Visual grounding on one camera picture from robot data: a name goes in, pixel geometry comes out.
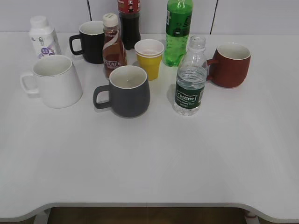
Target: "mug handle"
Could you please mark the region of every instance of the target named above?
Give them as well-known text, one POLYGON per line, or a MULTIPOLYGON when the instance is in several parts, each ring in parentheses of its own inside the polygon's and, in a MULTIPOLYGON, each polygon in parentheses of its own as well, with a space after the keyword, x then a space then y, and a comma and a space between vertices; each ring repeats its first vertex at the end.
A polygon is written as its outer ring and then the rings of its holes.
POLYGON ((76 39, 81 39, 80 35, 74 35, 74 36, 71 36, 70 37, 70 49, 71 49, 71 52, 74 54, 74 55, 81 55, 83 54, 83 50, 79 50, 79 51, 74 51, 74 48, 73 48, 73 40, 76 40, 76 39))
MULTIPOLYGON (((208 66, 210 66, 212 64, 218 64, 218 63, 219 63, 219 61, 216 60, 216 59, 210 59, 210 60, 207 61, 208 66)), ((212 79, 213 79, 213 77, 211 75, 208 75, 207 78, 206 78, 207 81, 212 80, 212 79)))
POLYGON ((39 90, 38 90, 38 88, 35 88, 35 89, 29 89, 29 88, 26 86, 26 84, 25 84, 25 82, 24 82, 24 78, 25 78, 25 77, 33 77, 33 73, 30 72, 30 71, 28 71, 28 72, 22 74, 21 77, 20 77, 21 87, 22 87, 22 89, 25 91, 25 93, 27 93, 27 94, 39 94, 39 90))
POLYGON ((104 92, 104 91, 109 91, 110 90, 110 87, 109 85, 104 85, 104 86, 100 86, 98 88, 96 88, 93 92, 93 104, 95 106, 95 108, 97 109, 104 109, 104 108, 107 108, 107 107, 110 107, 110 102, 105 102, 105 103, 101 103, 101 104, 98 104, 97 103, 97 97, 99 95, 100 92, 104 92))

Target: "white bottle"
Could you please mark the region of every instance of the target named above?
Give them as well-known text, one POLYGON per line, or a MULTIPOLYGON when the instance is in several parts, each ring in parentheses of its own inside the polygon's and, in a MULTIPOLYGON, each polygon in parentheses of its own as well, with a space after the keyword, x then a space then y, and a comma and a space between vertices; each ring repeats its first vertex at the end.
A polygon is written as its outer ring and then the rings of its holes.
POLYGON ((51 27, 45 16, 34 16, 30 19, 29 36, 38 59, 44 56, 60 55, 60 47, 55 29, 51 27))

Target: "coffee bottle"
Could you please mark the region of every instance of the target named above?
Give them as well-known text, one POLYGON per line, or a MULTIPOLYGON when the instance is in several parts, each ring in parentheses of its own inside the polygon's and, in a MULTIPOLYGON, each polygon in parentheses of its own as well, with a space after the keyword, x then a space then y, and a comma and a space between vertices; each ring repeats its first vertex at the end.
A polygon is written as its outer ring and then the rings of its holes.
POLYGON ((121 41, 117 15, 113 13, 105 14, 103 22, 105 33, 103 59, 106 77, 109 78, 114 69, 127 65, 127 53, 121 41))

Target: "red bottle label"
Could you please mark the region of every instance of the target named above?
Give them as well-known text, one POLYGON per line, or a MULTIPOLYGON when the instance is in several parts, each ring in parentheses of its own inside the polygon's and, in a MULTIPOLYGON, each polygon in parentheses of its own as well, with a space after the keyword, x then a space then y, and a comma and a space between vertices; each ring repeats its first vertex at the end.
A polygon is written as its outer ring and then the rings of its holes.
POLYGON ((140 11, 140 0, 117 0, 118 11, 122 13, 138 13, 140 11))

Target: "floor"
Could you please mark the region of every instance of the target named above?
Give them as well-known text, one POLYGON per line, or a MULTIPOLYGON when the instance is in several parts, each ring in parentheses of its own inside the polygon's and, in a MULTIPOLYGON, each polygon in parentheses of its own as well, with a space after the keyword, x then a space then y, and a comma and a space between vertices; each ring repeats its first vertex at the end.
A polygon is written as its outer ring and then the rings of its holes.
MULTIPOLYGON (((16 224, 33 224, 34 217, 16 224)), ((261 224, 271 224, 260 219, 261 224)), ((246 224, 235 208, 80 208, 51 210, 48 224, 246 224)))

